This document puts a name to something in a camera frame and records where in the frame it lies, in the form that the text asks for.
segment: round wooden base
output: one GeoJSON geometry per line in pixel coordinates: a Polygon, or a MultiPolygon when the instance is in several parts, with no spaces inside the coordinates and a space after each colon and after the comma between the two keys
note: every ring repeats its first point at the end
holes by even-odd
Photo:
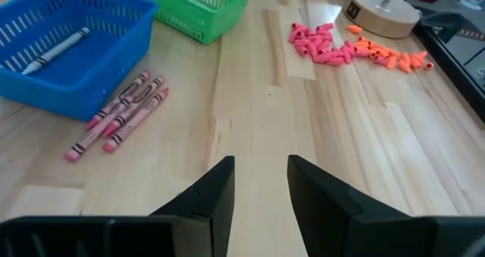
{"type": "Polygon", "coordinates": [[[347,0],[343,6],[346,16],[365,30],[389,38],[404,38],[409,35],[419,14],[404,0],[391,0],[382,8],[383,0],[347,0]]]}

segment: green plastic basket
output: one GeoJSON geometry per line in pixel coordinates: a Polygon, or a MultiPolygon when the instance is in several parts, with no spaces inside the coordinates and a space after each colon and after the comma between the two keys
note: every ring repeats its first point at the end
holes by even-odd
{"type": "Polygon", "coordinates": [[[203,43],[228,31],[243,15],[248,0],[154,0],[158,20],[203,43]]]}

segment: wood grain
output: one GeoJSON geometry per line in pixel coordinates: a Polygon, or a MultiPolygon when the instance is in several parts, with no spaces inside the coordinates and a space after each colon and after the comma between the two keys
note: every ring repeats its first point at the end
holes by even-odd
{"type": "MultiPolygon", "coordinates": [[[[235,155],[229,256],[302,256],[289,154],[410,215],[485,215],[485,128],[439,67],[335,68],[288,44],[294,21],[335,22],[334,45],[354,40],[344,1],[250,0],[210,45],[154,22],[150,52],[124,85],[148,68],[171,96],[113,155],[100,141],[69,164],[62,155],[84,124],[0,99],[0,218],[147,215],[235,155]]],[[[422,50],[414,36],[363,36],[422,50]]]]}

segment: red crayon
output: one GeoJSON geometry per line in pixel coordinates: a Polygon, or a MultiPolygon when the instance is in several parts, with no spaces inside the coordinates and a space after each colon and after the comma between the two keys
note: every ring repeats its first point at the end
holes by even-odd
{"type": "Polygon", "coordinates": [[[140,105],[151,96],[160,86],[163,86],[165,79],[162,75],[156,77],[138,96],[131,102],[127,110],[121,112],[116,118],[106,127],[102,136],[107,137],[116,132],[118,128],[122,127],[130,117],[139,109],[140,105]]]}
{"type": "Polygon", "coordinates": [[[115,135],[113,135],[104,145],[106,152],[112,153],[116,148],[127,139],[127,137],[138,127],[166,98],[168,88],[162,89],[155,94],[145,106],[143,106],[133,118],[128,121],[115,135]]]}
{"type": "Polygon", "coordinates": [[[64,154],[64,158],[69,162],[76,162],[81,155],[101,136],[103,130],[108,126],[108,124],[116,117],[117,114],[121,113],[125,110],[130,103],[133,101],[133,95],[122,99],[117,106],[113,109],[113,113],[109,114],[105,118],[103,118],[98,125],[93,127],[87,134],[84,139],[77,142],[64,154]]]}
{"type": "Polygon", "coordinates": [[[143,71],[140,75],[138,75],[135,80],[125,89],[122,93],[116,96],[111,102],[108,103],[103,109],[101,109],[94,117],[92,117],[91,121],[89,121],[88,125],[86,126],[86,131],[91,130],[98,122],[106,117],[113,108],[120,103],[120,101],[129,95],[135,93],[135,91],[143,85],[148,79],[150,78],[150,71],[143,71]]]}

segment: blue plastic basket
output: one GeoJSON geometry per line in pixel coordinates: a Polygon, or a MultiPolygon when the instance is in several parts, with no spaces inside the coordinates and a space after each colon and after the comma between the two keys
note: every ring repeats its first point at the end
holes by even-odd
{"type": "Polygon", "coordinates": [[[12,0],[0,7],[0,96],[89,120],[150,45],[147,0],[12,0]],[[36,57],[82,27],[90,33],[29,75],[36,57]]]}

